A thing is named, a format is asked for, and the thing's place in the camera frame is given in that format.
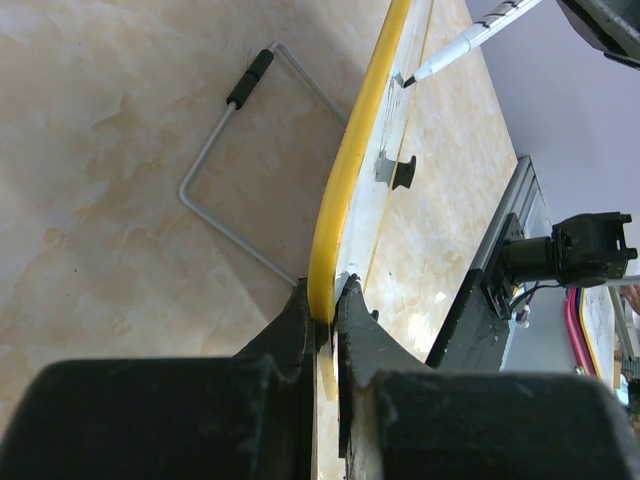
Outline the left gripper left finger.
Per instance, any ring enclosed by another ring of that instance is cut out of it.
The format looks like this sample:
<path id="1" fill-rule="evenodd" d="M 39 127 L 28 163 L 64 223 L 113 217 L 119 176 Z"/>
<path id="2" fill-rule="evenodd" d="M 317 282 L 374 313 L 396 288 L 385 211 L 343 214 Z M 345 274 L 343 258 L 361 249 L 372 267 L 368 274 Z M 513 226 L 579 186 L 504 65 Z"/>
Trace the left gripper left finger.
<path id="1" fill-rule="evenodd" d="M 231 356 L 44 368 L 1 441 L 5 479 L 309 479 L 315 327 L 299 283 Z"/>

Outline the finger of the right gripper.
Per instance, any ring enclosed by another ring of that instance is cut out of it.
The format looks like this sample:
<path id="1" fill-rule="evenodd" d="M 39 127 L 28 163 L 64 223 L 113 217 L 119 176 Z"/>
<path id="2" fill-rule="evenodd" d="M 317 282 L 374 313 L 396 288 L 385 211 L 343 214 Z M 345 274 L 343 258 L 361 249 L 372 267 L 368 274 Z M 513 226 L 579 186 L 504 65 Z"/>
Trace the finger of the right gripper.
<path id="1" fill-rule="evenodd" d="M 572 28 L 616 63 L 639 69 L 638 0 L 558 1 Z"/>

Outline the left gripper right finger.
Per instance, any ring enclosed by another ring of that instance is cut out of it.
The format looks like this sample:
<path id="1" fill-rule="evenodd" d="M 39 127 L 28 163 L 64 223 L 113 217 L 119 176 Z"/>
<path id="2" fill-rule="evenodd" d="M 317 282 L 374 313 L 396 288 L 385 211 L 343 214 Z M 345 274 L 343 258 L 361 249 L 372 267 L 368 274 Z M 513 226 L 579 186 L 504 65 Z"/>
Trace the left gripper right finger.
<path id="1" fill-rule="evenodd" d="M 351 276 L 337 303 L 338 452 L 350 479 L 635 479 L 621 404 L 575 374 L 429 368 L 369 312 Z"/>

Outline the yellow framed whiteboard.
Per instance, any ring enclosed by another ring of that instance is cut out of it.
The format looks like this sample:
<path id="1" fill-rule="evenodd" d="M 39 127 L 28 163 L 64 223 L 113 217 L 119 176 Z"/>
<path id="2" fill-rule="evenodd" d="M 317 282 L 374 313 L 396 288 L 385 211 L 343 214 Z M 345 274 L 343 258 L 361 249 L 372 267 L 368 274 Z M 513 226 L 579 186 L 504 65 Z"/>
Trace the yellow framed whiteboard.
<path id="1" fill-rule="evenodd" d="M 469 22 L 461 1 L 393 1 L 338 147 L 309 257 L 307 297 L 318 326 L 318 392 L 338 399 L 333 320 L 346 281 L 409 354 L 424 360 L 472 256 L 446 224 L 436 197 L 449 181 L 440 160 L 456 156 L 451 70 L 406 88 L 404 80 Z"/>

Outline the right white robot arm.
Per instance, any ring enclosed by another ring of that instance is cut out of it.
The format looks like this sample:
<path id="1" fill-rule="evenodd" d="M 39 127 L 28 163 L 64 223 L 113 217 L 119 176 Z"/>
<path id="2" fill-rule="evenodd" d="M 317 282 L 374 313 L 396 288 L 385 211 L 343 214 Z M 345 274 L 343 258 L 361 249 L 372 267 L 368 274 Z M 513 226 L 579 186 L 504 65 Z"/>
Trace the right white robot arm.
<path id="1" fill-rule="evenodd" d="M 614 62 L 639 68 L 637 1 L 562 1 L 560 7 L 590 46 Z M 549 236 L 506 240 L 500 254 L 505 276 L 513 284 L 554 280 L 583 288 L 619 281 L 629 265 L 639 265 L 638 250 L 625 239 L 638 225 L 630 214 L 585 213 L 555 224 Z"/>

